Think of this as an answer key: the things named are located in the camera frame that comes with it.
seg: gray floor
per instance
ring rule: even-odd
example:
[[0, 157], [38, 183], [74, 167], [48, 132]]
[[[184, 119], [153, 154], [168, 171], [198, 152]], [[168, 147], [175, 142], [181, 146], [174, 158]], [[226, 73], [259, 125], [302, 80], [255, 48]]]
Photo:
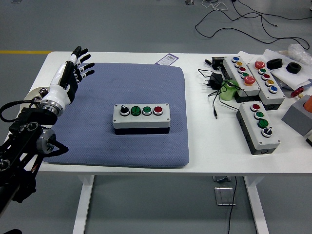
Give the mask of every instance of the gray floor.
[[[227, 12], [237, 17], [229, 0]], [[246, 1], [251, 8], [289, 18], [312, 16], [309, 0]], [[239, 2], [241, 13], [249, 10]], [[195, 25], [208, 13], [195, 0], [0, 1], [0, 50], [72, 51], [77, 45], [90, 51], [162, 53], [261, 54], [266, 48], [287, 50], [294, 41], [263, 44], [236, 31], [224, 30], [203, 38]], [[311, 19], [289, 21], [268, 17], [276, 37], [303, 37], [312, 42]], [[235, 27], [264, 41], [272, 41], [258, 19], [230, 22], [214, 12], [199, 26], [212, 35], [221, 27]], [[23, 99], [46, 55], [0, 54], [0, 105]], [[18, 108], [5, 113], [14, 117]], [[3, 142], [9, 124], [0, 122]], [[86, 233], [226, 233], [228, 208], [215, 205], [210, 177], [97, 177]], [[309, 177], [267, 177], [259, 194], [272, 234], [310, 234], [312, 230]], [[0, 233], [20, 228], [24, 233], [71, 233], [81, 184], [68, 175], [39, 174], [38, 191], [22, 204], [11, 203], [0, 219]], [[234, 209], [231, 233], [255, 233], [242, 183]]]

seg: black tape roll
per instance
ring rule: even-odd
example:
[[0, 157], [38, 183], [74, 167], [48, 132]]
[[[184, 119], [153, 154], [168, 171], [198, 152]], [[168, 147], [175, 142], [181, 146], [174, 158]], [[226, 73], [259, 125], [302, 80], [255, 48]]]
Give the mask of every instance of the black tape roll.
[[280, 58], [272, 59], [267, 62], [267, 68], [270, 70], [281, 68], [282, 66], [283, 66], [283, 61]]
[[289, 73], [297, 74], [301, 70], [301, 66], [298, 63], [291, 62], [287, 65], [286, 70]]

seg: table leg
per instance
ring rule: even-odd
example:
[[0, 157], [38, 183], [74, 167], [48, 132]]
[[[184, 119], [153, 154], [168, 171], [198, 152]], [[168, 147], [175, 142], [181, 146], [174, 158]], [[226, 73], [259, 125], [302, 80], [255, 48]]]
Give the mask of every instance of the table leg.
[[269, 234], [267, 222], [265, 221], [262, 210], [257, 184], [264, 178], [264, 176], [244, 176], [246, 189], [253, 211], [253, 218], [258, 234]]
[[78, 175], [82, 182], [80, 200], [77, 209], [73, 234], [84, 234], [91, 199], [94, 175]]

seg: blue button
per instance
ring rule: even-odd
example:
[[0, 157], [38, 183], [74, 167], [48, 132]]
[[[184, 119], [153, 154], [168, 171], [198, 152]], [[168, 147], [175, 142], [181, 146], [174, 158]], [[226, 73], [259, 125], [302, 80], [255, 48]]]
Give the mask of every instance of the blue button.
[[238, 62], [238, 61], [239, 61], [239, 57], [233, 57], [233, 58], [232, 58], [232, 62], [233, 62], [233, 63], [236, 63], [236, 62]]
[[269, 92], [272, 93], [272, 94], [276, 94], [277, 93], [277, 88], [275, 86], [271, 86], [269, 88]]

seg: black selector switch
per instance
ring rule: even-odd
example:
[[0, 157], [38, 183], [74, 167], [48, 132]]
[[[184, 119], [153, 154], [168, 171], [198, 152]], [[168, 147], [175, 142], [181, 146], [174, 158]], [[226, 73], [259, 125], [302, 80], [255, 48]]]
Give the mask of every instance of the black selector switch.
[[264, 137], [267, 137], [267, 138], [271, 137], [272, 136], [272, 127], [263, 129], [262, 135]]
[[126, 106], [124, 106], [124, 105], [122, 105], [122, 106], [121, 106], [121, 109], [120, 109], [120, 114], [121, 114], [122, 116], [128, 116], [128, 115], [130, 114], [129, 108], [126, 107]]

